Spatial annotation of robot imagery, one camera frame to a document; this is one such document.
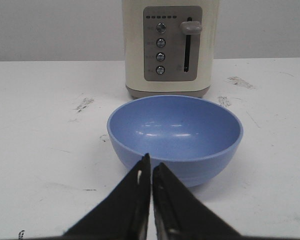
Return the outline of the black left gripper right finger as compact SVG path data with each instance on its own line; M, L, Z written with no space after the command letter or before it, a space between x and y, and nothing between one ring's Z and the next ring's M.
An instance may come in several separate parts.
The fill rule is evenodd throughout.
M152 193L158 237L240 237L202 204L164 164L153 169Z

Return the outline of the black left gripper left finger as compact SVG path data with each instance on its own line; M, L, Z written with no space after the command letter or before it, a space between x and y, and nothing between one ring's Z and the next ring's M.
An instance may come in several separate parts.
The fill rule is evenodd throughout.
M100 204L64 237L146 237L150 210L150 155L145 154Z

